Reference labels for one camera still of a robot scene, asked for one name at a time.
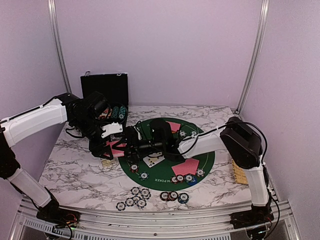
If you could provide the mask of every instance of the green poker mat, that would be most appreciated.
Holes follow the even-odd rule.
[[[181,131],[184,131],[186,133],[186,136],[191,136],[192,131],[198,131],[199,133],[203,133],[199,127],[195,127],[195,125],[190,124],[187,121],[177,119],[177,118],[171,118],[171,117],[162,117],[163,120],[167,122],[177,123],[181,124]],[[150,139],[150,128],[149,123],[152,121],[152,119],[148,119],[145,121],[142,121],[137,125],[137,129],[141,133],[141,136],[143,139],[145,139],[145,136]],[[210,172],[212,169],[214,162],[215,162],[215,152],[209,152],[204,153],[201,155],[194,156],[193,159],[199,160],[198,169],[204,170],[204,177],[197,177],[195,176],[197,183],[201,182]],[[139,169],[138,172],[131,172],[130,171],[130,163],[125,157],[119,157],[119,163],[123,169],[123,171],[126,173],[126,175],[135,181],[137,184],[153,190],[159,190],[159,191],[178,191],[182,189],[186,189],[191,187],[191,185],[188,185],[185,181],[180,183],[172,183],[171,177],[175,176],[174,171],[172,170],[172,167],[178,164],[181,164],[183,162],[173,162],[168,159],[164,159],[160,163],[149,167],[142,159],[139,161]],[[149,174],[149,178],[146,180],[140,180],[139,175],[142,172],[146,172]]]

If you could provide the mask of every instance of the white playing card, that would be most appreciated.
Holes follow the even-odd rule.
[[[148,165],[149,168],[152,168],[153,166],[157,165],[165,159],[165,157],[161,156],[161,154],[159,153],[154,153],[150,156],[151,157],[146,156],[143,158],[143,161],[145,162],[145,164]]]

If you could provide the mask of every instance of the pink card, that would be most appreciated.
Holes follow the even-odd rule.
[[[106,145],[110,145],[111,147],[111,152],[113,154],[113,157],[115,158],[118,158],[118,157],[123,157],[125,155],[124,151],[121,151],[121,150],[116,150],[116,149],[113,149],[112,146],[117,143],[118,141],[110,141],[108,142]],[[122,143],[120,145],[118,145],[118,147],[125,147],[126,144]]]
[[[168,124],[170,124],[171,127],[171,131],[172,132],[178,132],[179,128],[180,128],[180,123],[175,123],[175,122],[171,122],[171,121],[166,121]]]
[[[175,175],[183,175],[183,176],[187,174],[195,175],[197,173],[198,165],[199,165],[199,160],[189,158],[185,160],[185,162],[173,166],[172,170]]]

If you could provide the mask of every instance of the white wall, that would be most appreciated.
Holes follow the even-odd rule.
[[[320,237],[320,1],[271,1],[243,115],[265,132],[266,162],[303,240]]]
[[[71,88],[129,73],[134,104],[237,106],[261,0],[57,0]]]
[[[47,1],[1,0],[0,118],[21,113],[63,93]],[[39,178],[61,126],[28,137],[12,149],[33,177]],[[0,239],[8,239],[21,195],[0,179]]]

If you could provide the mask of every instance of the table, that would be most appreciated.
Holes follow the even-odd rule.
[[[229,107],[219,106],[130,106],[127,126],[150,118],[178,118],[192,122],[204,131],[223,125],[233,116]],[[63,130],[52,150],[39,180],[62,206],[116,211],[118,202],[132,197],[138,187],[119,164],[103,168],[102,160],[91,155],[88,140],[75,139]],[[198,184],[179,192],[190,196],[187,204],[162,201],[161,191],[150,190],[151,198],[143,209],[127,207],[125,211],[164,211],[208,208],[250,201],[247,185],[236,184],[231,156],[216,151],[210,173]]]

